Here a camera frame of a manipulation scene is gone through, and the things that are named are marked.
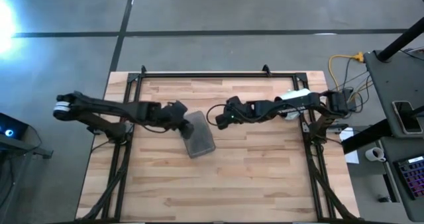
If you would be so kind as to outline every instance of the purple keyboard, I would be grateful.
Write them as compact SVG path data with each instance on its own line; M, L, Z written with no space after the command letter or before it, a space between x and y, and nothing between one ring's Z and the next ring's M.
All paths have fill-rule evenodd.
M404 184L413 199L424 197L424 156L396 162Z

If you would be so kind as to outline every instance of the butcher block tabletop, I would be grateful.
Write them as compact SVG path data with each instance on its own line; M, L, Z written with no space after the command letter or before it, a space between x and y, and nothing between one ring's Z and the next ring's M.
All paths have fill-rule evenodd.
M311 91L327 89L323 72L306 73ZM105 100L123 101L127 76L128 72L111 73ZM187 113L206 114L213 105L235 95L242 102L274 100L288 90L293 90L291 78L144 78L140 100L162 105L179 100L188 108ZM215 121L222 112L222 107L212 110L210 120ZM229 125L222 131L210 128L216 150L190 159L178 132L158 134L135 126L121 221L316 221L297 119L276 117L260 124ZM338 139L337 135L329 138ZM93 147L106 140L103 135L96 136ZM343 149L335 142L324 147L330 185L358 216ZM92 152L76 217L83 217L104 192L112 154L113 144ZM323 191L319 191L324 216L328 217Z

